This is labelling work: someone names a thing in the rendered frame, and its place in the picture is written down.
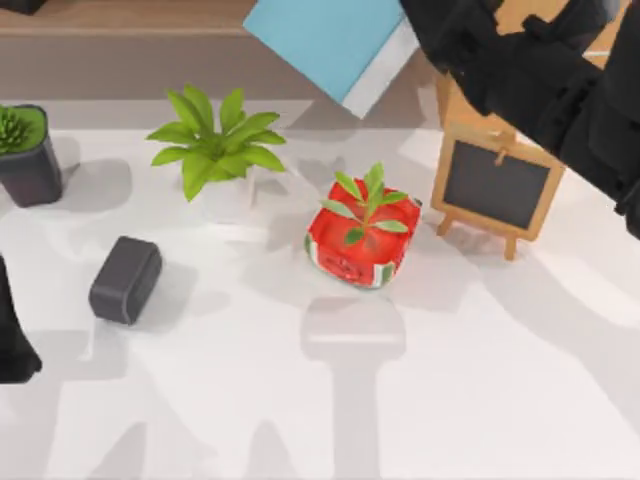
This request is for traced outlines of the light blue book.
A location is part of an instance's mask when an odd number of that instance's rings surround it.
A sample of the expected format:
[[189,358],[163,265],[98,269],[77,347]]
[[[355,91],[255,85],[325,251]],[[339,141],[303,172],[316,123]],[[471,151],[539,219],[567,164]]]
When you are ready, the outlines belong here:
[[243,27],[360,119],[419,48],[399,0],[258,0]]

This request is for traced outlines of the wooden framed blackboard easel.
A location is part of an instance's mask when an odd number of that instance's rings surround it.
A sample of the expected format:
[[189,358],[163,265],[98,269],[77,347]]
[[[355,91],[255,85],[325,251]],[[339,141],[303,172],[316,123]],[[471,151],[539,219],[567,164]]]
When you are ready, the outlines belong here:
[[443,140],[431,207],[443,214],[437,234],[455,223],[505,240],[512,261],[517,242],[537,239],[565,167],[539,147],[517,139],[494,115],[472,110],[449,75],[435,81]]

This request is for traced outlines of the red watermelon plant pot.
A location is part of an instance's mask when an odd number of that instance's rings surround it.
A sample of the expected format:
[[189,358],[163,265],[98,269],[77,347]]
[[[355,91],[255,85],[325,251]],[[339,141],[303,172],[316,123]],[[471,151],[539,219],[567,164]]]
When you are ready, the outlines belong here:
[[396,275],[420,220],[422,203],[390,188],[383,165],[362,178],[338,171],[304,238],[309,259],[348,284],[377,289]]

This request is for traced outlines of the green plant in white pot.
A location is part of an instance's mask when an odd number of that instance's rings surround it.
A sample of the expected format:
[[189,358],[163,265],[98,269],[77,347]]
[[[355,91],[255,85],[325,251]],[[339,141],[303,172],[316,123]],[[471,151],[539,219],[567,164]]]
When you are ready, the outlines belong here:
[[276,112],[249,115],[245,94],[236,88],[218,109],[198,87],[185,84],[167,91],[176,119],[146,136],[164,147],[153,167],[177,164],[178,186],[203,217],[216,224],[239,224],[255,204],[256,173],[283,173],[286,167],[273,152],[286,139],[272,129]]

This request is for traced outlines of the brown wooden cupboard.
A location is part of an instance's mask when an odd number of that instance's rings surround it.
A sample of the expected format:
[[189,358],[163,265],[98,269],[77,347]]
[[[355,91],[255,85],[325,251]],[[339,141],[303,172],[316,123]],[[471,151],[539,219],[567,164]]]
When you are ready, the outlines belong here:
[[0,98],[151,100],[192,83],[220,96],[314,98],[310,82],[247,34],[256,0],[47,0],[0,9]]

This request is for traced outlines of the dark grey rounded box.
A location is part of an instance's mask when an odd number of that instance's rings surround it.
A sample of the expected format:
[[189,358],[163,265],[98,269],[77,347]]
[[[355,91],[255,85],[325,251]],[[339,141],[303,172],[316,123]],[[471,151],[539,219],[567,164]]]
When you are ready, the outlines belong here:
[[162,267],[162,255],[155,243],[120,236],[89,290],[89,305],[95,316],[118,324],[135,324]]

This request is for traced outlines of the dark grey plant pot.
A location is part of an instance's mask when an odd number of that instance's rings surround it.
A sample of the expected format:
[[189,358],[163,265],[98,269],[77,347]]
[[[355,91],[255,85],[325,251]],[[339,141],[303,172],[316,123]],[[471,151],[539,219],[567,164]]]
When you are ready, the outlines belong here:
[[0,104],[0,184],[21,208],[61,199],[62,173],[41,106]]

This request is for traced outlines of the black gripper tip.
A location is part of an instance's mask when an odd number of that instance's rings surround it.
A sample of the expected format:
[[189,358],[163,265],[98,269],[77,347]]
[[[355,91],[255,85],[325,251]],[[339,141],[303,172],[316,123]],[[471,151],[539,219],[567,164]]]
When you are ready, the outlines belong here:
[[0,384],[27,383],[42,369],[42,361],[18,320],[6,263],[0,255]]

